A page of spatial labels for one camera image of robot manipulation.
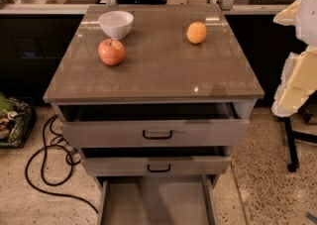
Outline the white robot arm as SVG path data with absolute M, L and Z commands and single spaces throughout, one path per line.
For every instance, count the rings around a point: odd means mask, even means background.
M 286 59 L 271 106 L 275 116 L 289 117 L 317 90 L 317 0 L 296 0 L 273 21 L 294 26 L 295 37 L 307 45 L 300 55 L 290 53 Z

